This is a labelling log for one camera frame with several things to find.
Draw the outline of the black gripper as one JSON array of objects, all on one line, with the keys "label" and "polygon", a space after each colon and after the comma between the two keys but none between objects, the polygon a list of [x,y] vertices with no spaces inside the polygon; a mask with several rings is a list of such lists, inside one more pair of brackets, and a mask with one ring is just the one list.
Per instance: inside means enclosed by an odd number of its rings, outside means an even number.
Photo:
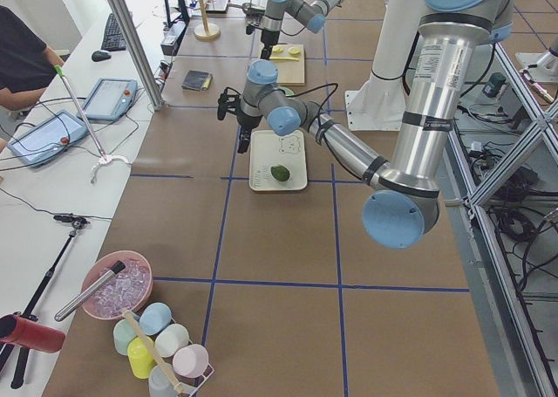
[{"label": "black gripper", "polygon": [[236,117],[241,128],[248,129],[246,131],[240,131],[238,137],[237,153],[244,154],[248,151],[251,141],[251,131],[259,127],[262,116],[245,112],[242,109],[242,94],[231,87],[226,87],[219,96],[217,119],[224,120],[227,113]]},{"label": "black gripper", "polygon": [[274,45],[267,46],[267,44],[278,44],[280,31],[282,28],[282,20],[272,17],[263,16],[262,20],[257,22],[248,22],[246,33],[249,35],[254,30],[261,31],[261,42],[264,44],[260,59],[268,59],[273,54]]}]

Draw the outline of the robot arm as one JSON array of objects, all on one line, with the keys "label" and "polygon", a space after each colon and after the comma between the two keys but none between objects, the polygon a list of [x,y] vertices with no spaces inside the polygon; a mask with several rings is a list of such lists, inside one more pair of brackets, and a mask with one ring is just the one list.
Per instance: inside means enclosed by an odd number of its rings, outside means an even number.
[{"label": "robot arm", "polygon": [[371,75],[348,95],[347,126],[317,103],[287,96],[269,58],[285,16],[317,32],[343,1],[267,0],[262,54],[241,91],[223,91],[217,116],[237,118],[240,152],[262,120],[279,136],[307,131],[373,188],[363,208],[368,235],[407,248],[439,218],[435,174],[473,50],[509,35],[514,0],[388,0]]},{"label": "robot arm", "polygon": [[247,33],[261,31],[263,48],[260,59],[269,59],[272,49],[278,44],[284,15],[288,13],[305,29],[317,34],[324,26],[331,10],[344,0],[316,0],[312,4],[304,0],[267,0],[262,19],[257,25],[248,25]]}]

